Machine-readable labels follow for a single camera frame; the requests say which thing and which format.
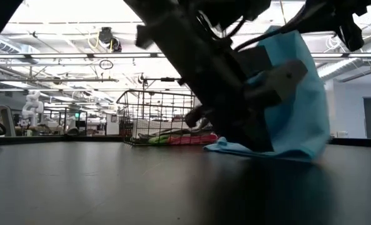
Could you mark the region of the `grey office chair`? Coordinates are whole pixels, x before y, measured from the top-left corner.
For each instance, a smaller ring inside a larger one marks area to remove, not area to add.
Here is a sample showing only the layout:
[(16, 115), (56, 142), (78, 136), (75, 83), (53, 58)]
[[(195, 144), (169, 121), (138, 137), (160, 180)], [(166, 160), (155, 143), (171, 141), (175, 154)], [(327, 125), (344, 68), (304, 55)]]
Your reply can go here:
[(11, 108), (7, 105), (0, 105), (0, 116), (2, 118), (4, 127), (6, 128), (5, 136), (15, 137), (16, 131)]

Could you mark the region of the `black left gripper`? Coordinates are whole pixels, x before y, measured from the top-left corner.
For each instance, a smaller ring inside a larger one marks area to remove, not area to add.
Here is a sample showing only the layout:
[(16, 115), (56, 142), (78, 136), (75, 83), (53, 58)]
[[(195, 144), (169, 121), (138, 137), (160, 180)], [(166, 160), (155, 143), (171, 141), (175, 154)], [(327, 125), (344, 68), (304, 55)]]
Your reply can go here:
[(246, 114), (213, 111), (225, 103), (263, 109), (282, 101), (272, 81), (273, 67), (264, 47), (243, 52), (231, 48), (230, 35), (218, 37), (211, 29), (226, 29), (234, 22), (242, 27), (253, 21), (258, 11), (138, 11), (143, 21), (137, 27), (136, 45), (155, 43), (202, 104), (185, 115), (189, 128), (209, 123), (227, 141), (253, 152), (273, 152), (263, 110)]

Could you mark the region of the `black background rig frame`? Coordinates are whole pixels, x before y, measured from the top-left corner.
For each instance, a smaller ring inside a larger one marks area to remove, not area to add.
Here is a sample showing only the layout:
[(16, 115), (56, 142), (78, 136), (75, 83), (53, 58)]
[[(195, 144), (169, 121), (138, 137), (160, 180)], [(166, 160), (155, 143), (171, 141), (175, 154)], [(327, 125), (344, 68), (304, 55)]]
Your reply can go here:
[(190, 90), (185, 86), (178, 84), (179, 78), (175, 77), (143, 77), (138, 79), (141, 84), (140, 91), (146, 93), (170, 93), (170, 94), (187, 94)]

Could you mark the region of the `blue microfiber towel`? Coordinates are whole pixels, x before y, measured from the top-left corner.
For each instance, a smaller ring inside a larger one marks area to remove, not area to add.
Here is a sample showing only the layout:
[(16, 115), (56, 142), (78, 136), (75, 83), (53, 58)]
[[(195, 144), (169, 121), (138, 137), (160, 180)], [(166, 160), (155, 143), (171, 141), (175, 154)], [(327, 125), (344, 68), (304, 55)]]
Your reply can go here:
[(299, 82), (296, 93), (285, 102), (265, 110), (265, 119), (273, 145), (272, 152), (255, 152), (236, 142), (220, 137), (204, 147), (216, 153), (245, 157), (311, 161), (323, 153), (330, 139), (330, 120), (325, 87), (313, 57), (298, 31), (277, 34), (258, 42), (264, 46), (273, 65), (287, 59), (299, 59), (307, 74)]

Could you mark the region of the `green microfiber towel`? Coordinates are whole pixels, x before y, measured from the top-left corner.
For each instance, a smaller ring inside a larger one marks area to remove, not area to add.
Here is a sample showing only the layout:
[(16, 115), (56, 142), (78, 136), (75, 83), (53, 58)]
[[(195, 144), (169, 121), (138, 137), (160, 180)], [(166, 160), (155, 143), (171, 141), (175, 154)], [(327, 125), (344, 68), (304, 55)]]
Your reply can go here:
[(171, 138), (170, 134), (163, 134), (163, 135), (151, 137), (148, 140), (148, 144), (152, 144), (152, 145), (168, 144), (170, 141), (170, 138)]

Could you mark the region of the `black background shelf frame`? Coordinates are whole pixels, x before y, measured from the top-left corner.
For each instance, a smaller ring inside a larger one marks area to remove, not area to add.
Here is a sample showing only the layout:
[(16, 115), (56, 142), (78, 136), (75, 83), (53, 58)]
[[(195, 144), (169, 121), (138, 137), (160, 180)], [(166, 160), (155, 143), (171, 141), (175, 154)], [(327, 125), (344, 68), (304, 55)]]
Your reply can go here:
[(44, 110), (43, 123), (53, 134), (86, 135), (88, 113), (84, 110), (70, 107), (47, 107)]

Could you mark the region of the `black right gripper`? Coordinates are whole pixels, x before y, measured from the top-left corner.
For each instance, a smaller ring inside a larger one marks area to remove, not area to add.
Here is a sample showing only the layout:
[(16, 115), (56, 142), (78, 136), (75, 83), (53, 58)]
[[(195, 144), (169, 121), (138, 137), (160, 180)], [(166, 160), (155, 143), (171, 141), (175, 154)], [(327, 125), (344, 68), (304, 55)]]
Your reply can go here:
[(284, 33), (316, 33), (336, 30), (337, 36), (350, 51), (364, 45), (362, 30), (351, 15), (354, 0), (306, 0), (302, 14), (297, 14), (286, 25)]

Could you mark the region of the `silver air duct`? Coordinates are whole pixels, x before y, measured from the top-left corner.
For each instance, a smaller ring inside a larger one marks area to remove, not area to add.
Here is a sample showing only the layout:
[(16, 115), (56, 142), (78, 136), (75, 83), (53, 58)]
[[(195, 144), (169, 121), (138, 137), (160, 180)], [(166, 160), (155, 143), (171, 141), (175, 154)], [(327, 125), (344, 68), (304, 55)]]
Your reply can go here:
[(359, 50), (342, 53), (342, 60), (329, 62), (317, 69), (318, 75), (324, 79), (333, 79), (364, 64), (364, 59), (371, 59), (371, 42), (364, 44)]
[(6, 37), (0, 36), (0, 51), (6, 54), (38, 54), (40, 51), (35, 47), (12, 41)]

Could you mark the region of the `pink microfiber towel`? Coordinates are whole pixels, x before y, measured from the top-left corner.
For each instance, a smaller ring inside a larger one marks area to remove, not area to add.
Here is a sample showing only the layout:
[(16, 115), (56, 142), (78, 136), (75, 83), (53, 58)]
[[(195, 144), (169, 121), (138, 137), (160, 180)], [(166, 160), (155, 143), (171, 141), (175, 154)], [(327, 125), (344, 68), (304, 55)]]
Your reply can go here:
[(186, 144), (211, 144), (216, 142), (218, 136), (216, 134), (204, 134), (197, 136), (170, 136), (168, 143), (173, 145), (186, 145)]

